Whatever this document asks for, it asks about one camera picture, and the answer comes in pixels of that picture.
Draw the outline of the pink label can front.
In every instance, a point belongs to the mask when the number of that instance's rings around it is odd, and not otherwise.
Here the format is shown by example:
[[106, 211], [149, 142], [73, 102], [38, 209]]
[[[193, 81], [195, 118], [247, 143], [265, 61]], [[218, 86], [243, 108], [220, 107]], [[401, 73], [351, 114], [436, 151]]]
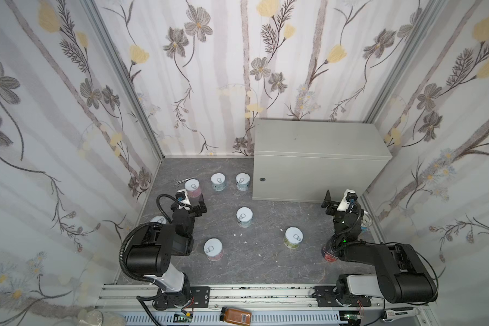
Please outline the pink label can front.
[[224, 255], [223, 245], [220, 239], [212, 238], [206, 241], [204, 252], [210, 261], [218, 261]]

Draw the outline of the green label can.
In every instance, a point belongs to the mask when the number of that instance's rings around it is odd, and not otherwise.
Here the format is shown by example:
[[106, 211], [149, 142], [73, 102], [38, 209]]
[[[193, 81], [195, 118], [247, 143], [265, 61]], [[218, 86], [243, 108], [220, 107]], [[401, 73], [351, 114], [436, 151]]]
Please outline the green label can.
[[297, 249], [302, 243], [304, 235], [301, 229], [296, 227], [289, 227], [284, 236], [284, 244], [289, 249]]

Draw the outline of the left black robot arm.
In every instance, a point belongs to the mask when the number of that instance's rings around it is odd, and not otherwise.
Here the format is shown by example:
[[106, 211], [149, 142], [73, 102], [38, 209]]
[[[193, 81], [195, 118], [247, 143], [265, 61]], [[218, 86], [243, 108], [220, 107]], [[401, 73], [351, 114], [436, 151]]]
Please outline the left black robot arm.
[[142, 306], [151, 302], [157, 311], [192, 307], [190, 281], [171, 258], [191, 254], [196, 218], [207, 212], [205, 200], [203, 195], [190, 200], [185, 190], [179, 190], [173, 196], [158, 195], [156, 206], [166, 222], [150, 221], [130, 231], [120, 247], [120, 268], [128, 278], [158, 287], [152, 297], [137, 297]]

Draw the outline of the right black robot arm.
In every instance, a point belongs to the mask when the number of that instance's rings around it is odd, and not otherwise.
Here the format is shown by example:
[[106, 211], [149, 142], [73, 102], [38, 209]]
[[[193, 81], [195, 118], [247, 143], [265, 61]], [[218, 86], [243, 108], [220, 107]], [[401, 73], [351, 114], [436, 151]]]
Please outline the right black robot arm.
[[336, 284], [338, 296], [380, 297], [392, 304], [423, 305], [437, 300], [439, 285], [432, 267], [410, 244], [369, 243], [361, 240], [365, 211], [353, 190], [342, 200], [331, 198], [329, 190], [321, 205], [333, 217], [334, 233], [322, 247], [328, 262], [353, 262], [373, 266], [375, 274], [342, 274]]

